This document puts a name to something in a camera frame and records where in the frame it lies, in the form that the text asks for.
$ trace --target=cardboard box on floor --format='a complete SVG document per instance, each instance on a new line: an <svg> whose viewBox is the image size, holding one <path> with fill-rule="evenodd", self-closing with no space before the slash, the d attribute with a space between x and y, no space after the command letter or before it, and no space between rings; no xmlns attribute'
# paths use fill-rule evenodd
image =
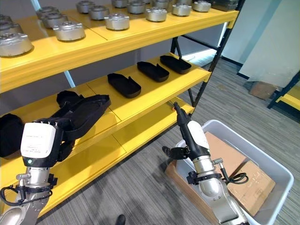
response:
<svg viewBox="0 0 300 225"><path fill-rule="evenodd" d="M223 165L226 169L227 175L231 176L238 167L247 161L247 157L242 153L229 146L222 140L218 139L216 136L211 134L210 132L206 132L205 136L207 138L207 142L210 145L210 158L214 160L216 158L223 159ZM216 171L220 174L220 168L216 166Z"/></svg>
<svg viewBox="0 0 300 225"><path fill-rule="evenodd" d="M275 182L252 161L246 162L237 173L246 173L249 181L245 184L227 185L228 191L251 216L259 211L275 186Z"/></svg>

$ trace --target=black bag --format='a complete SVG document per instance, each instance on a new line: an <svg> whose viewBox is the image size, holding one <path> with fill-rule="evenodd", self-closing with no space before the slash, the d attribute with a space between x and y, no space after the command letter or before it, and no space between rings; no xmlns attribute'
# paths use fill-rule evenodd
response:
<svg viewBox="0 0 300 225"><path fill-rule="evenodd" d="M24 124L13 114L0 118L0 157L7 157L21 147Z"/></svg>

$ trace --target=cardboard box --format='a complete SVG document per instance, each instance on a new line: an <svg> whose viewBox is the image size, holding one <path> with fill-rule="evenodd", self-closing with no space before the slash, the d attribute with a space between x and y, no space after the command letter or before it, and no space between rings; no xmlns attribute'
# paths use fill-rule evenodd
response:
<svg viewBox="0 0 300 225"><path fill-rule="evenodd" d="M249 181L245 184L229 183L227 188L240 206L251 216L255 216L274 188L275 182L252 161L246 162L238 173L246 173Z"/></svg>
<svg viewBox="0 0 300 225"><path fill-rule="evenodd" d="M213 134L206 132L205 136L207 138L208 144L210 145L210 158L212 160L216 158L222 158L223 165L228 176L233 174L233 172L237 170L242 163L247 161L248 158L246 156L244 156L242 153L229 146L222 140L218 139ZM216 166L216 171L222 174L218 166Z"/></svg>
<svg viewBox="0 0 300 225"><path fill-rule="evenodd" d="M277 86L262 81L255 81L249 92L250 95L267 100L276 91Z"/></svg>

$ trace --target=shelf board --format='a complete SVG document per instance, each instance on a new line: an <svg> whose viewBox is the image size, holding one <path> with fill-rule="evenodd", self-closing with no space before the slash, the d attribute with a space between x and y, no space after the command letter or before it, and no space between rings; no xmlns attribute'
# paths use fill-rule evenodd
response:
<svg viewBox="0 0 300 225"><path fill-rule="evenodd" d="M152 64L159 63L170 72L169 77L164 82L156 82L137 69L136 65L122 69L117 74L131 77L142 87L141 94L135 98L124 98L107 81L107 77L88 82L87 85L97 94L109 94L112 104L110 109L121 119L129 122L148 113L164 102L179 95L190 87L209 78L210 72L192 64L191 70L185 75L178 74L159 61L159 57L149 60Z"/></svg>
<svg viewBox="0 0 300 225"><path fill-rule="evenodd" d="M84 97L92 96L95 93L86 85L82 84L76 88L69 89L83 95ZM54 112L59 109L56 102L56 95L52 95L43 98L39 101L33 102L29 105L23 106L19 109L13 110L10 113L19 116L23 122L32 122L39 118L50 117ZM107 109L105 114L96 122L96 124L88 131L88 133L79 138L75 142L75 147L69 157L76 155L78 152L92 145L86 145L85 142L92 139L96 134L109 128L110 126L117 124L120 120L112 113L110 109ZM4 159L0 157L0 187L8 186L16 182L15 176L18 173L24 173L26 167L23 164L22 157L14 159Z"/></svg>
<svg viewBox="0 0 300 225"><path fill-rule="evenodd" d="M159 57L150 60L150 62L153 64L158 63ZM119 71L118 73L123 75L130 75L142 86L141 94L132 99L123 97L111 87L106 76L87 84L82 84L74 89L70 89L76 91L78 94L82 94L84 97L94 94L109 94L112 104L90 131L82 138L76 140L74 149L69 158L79 154L81 151L96 144L101 139L142 117L188 88L208 79L210 76L210 72L195 65L192 65L191 71L185 75L177 74L170 69L168 70L170 71L169 78L160 83L151 80L146 75L139 72L136 65ZM39 118L47 118L58 109L59 106L56 103L56 95L52 95L13 110L10 113L19 116L23 122L31 122ZM11 160L0 158L0 165L0 187L15 183L15 175L24 173L26 170L23 165L22 157Z"/></svg>
<svg viewBox="0 0 300 225"><path fill-rule="evenodd" d="M194 110L192 106L177 97L170 100L170 103L173 104L174 102L177 102L187 113L191 113ZM163 104L116 131L113 133L113 136L127 153L132 153L173 125L176 122L176 117L177 113L171 104Z"/></svg>
<svg viewBox="0 0 300 225"><path fill-rule="evenodd" d="M140 38L146 42L143 46L157 43L168 38L173 38L182 34L187 34L192 31L201 30L207 27L215 26L228 21L234 21L238 11L223 12L216 9L210 9L207 13L191 11L189 16L175 16L171 13L172 4L170 4L167 19L163 22L151 22L146 20L145 14L134 15L127 12L126 8L115 8L112 5L107 5L110 13L122 13L129 16L130 27L127 30L111 31L106 29L105 21L91 20L89 15L80 14L76 9L65 11L64 13L81 22L86 27L90 28L95 33L101 35L107 40L122 40L124 44L131 46L128 40L133 40L134 45L139 47Z"/></svg>
<svg viewBox="0 0 300 225"><path fill-rule="evenodd" d="M188 113L194 109L179 98L171 100L171 102L175 101ZM54 187L53 195L39 216L54 208L175 122L176 112L165 103L85 151L51 168L50 172L58 177L58 184ZM7 193L7 199L13 201L15 193Z"/></svg>
<svg viewBox="0 0 300 225"><path fill-rule="evenodd" d="M92 49L106 40L85 27L86 37L76 42L58 41L36 16L16 20L34 49L22 56L1 58L0 93L90 63Z"/></svg>
<svg viewBox="0 0 300 225"><path fill-rule="evenodd" d="M53 31L45 29L35 16L16 21L29 36L34 50L22 56L1 59L0 93L193 31L225 22L231 22L228 26L231 27L238 15L238 11L215 9L208 13L193 11L188 17L168 13L167 20L159 23L145 20L144 14L130 15L128 30L111 31L103 26L103 22L90 21L88 15L75 10L65 13L69 20L82 22L88 27L85 29L86 38L71 43L60 42Z"/></svg>
<svg viewBox="0 0 300 225"><path fill-rule="evenodd" d="M285 95L280 97L276 102L283 101L295 109L300 110L300 87L294 86Z"/></svg>

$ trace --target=black cable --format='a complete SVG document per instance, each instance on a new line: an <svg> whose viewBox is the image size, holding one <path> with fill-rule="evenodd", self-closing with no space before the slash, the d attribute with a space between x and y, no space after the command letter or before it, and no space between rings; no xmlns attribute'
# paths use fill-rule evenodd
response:
<svg viewBox="0 0 300 225"><path fill-rule="evenodd" d="M244 184L248 182L249 177L245 172L241 172L239 174L234 175L233 177L228 177L225 168L221 168L221 172L223 174L223 180L226 181L226 183L233 183L233 184Z"/></svg>
<svg viewBox="0 0 300 225"><path fill-rule="evenodd" d="M13 188L13 185L10 185L10 186L8 186L8 187L3 187L3 188L1 189L1 191L0 191L0 198L1 198L1 200L2 200L6 205L9 205L9 206L19 206L19 205L24 205L24 204L32 203L32 202L39 201L39 200L42 200L42 199L45 199L45 198L49 198L49 197L53 194L53 192L52 192L51 190L49 190L49 195L46 195L46 196L44 196L44 197L35 198L35 199L28 200L28 201L25 201L25 202L23 202L23 200L21 200L21 199L20 199L18 202L9 202L9 201L7 201L6 198L5 198L5 193L4 193L5 190L12 190L12 191L14 191L14 192L16 192L16 193L18 193L18 192L16 191L15 188Z"/></svg>
<svg viewBox="0 0 300 225"><path fill-rule="evenodd" d="M249 177L245 172L241 172L239 174L236 174L235 176L229 178L229 183L233 184L245 184L249 180Z"/></svg>

